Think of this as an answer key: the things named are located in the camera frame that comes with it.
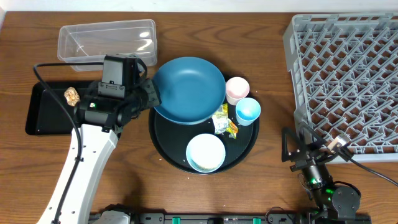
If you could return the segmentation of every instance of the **black round tray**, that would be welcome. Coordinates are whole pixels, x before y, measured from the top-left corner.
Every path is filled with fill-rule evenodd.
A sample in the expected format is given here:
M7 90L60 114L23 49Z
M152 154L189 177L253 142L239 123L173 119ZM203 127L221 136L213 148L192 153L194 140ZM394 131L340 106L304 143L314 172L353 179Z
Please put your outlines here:
M228 105L228 115L234 124L238 124L235 117L235 106ZM253 148L259 132L260 121L255 120L249 126L238 127L236 139L228 137L229 133L216 136L224 143L226 156L223 165L214 172L226 171L240 163ZM199 134L214 134L213 120L210 118L196 125L181 125L173 123L158 114L155 109L149 113L149 133L159 154L176 168L192 174L204 174L193 169L187 162L185 151L191 139Z

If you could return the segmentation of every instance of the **wooden tabletop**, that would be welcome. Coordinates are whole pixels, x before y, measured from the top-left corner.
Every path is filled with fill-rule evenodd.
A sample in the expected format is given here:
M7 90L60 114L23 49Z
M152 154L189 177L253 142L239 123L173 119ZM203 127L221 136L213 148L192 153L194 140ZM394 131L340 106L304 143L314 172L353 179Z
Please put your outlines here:
M282 163L280 130L294 128L293 86L286 70L282 34L289 13L8 12L0 34L0 223L35 223L47 206L61 173L70 135L28 136L25 121L35 63L59 62L62 26L153 19L158 62L194 56L223 73L244 76L262 106L256 145L236 167L216 175L193 175L168 164L148 131L148 111L124 129L99 182L91 211L113 203L139 212L256 213L270 207L305 210L315 206ZM99 80L101 72L70 67L41 68L45 80ZM367 164L398 180L398 163ZM373 223L398 221L398 189L352 164L328 166L335 180L362 192L359 212Z

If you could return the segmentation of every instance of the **cup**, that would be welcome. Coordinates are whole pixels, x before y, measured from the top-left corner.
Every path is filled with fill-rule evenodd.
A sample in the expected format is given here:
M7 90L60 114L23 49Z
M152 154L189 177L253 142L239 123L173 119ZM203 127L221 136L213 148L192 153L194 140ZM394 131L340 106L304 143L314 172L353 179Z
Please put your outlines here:
M260 116L261 107L257 100L245 98L238 102L235 112L238 123L243 126L248 126Z
M245 98L250 91L248 81L241 77L233 77L226 82L226 101L236 105L239 100Z
M192 168L202 173L210 173L224 163L223 142L212 134L199 134L188 143L187 161Z

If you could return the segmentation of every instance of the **dish rack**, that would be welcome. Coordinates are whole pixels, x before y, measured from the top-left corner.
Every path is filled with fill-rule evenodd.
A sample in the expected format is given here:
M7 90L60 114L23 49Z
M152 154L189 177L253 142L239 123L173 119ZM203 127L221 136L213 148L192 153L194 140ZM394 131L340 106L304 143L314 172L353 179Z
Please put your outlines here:
M300 14L283 40L296 127L347 134L357 161L398 161L398 14Z

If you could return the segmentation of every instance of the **clear plastic bin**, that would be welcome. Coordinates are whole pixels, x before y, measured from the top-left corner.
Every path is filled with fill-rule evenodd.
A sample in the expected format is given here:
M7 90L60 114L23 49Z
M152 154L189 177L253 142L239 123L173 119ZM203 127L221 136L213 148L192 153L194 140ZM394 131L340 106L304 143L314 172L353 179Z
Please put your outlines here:
M103 62L106 54L135 54L147 66L157 62L155 22L101 22L63 26L58 58L64 62ZM72 66L76 71L102 70L102 65Z

